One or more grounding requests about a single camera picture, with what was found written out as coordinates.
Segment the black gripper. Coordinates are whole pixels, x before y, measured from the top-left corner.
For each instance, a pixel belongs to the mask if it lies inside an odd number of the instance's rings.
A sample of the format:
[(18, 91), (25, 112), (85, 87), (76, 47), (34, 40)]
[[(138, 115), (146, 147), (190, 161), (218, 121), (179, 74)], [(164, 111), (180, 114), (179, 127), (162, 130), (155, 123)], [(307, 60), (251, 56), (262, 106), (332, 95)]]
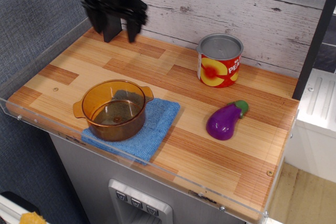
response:
[(103, 32), (107, 24), (107, 15), (126, 20), (130, 43), (135, 42), (142, 25), (147, 21), (148, 6), (141, 0), (81, 0), (81, 3), (98, 33)]

